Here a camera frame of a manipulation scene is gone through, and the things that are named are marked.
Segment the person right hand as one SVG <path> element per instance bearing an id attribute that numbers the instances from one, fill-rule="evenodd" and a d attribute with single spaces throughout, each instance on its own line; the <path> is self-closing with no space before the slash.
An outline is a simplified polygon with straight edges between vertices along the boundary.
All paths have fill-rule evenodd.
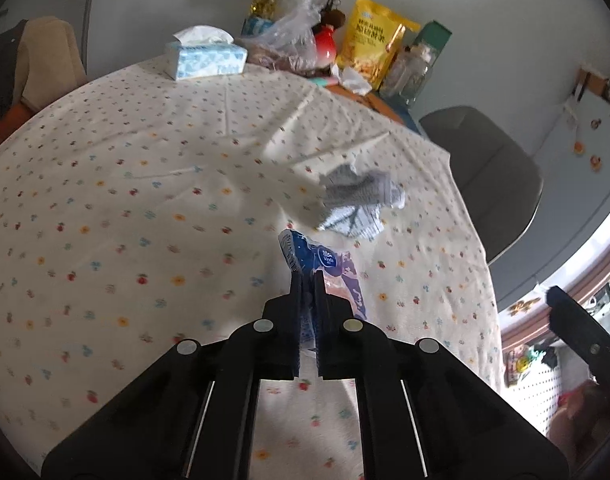
<path id="1" fill-rule="evenodd" d="M 575 472 L 609 430 L 610 390 L 586 380 L 559 400 L 547 438 L 566 458 L 570 471 Z"/>

